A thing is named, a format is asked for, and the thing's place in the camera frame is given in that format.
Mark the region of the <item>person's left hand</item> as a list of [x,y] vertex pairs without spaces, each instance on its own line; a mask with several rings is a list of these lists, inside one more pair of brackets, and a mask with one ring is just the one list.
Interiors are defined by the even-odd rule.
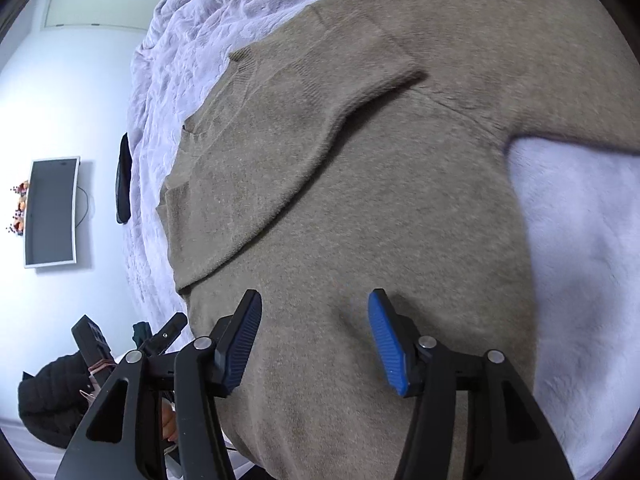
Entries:
[[176,412],[172,404],[166,399],[163,399],[162,404],[160,404],[160,421],[162,422],[162,438],[170,442],[176,442],[178,440]]

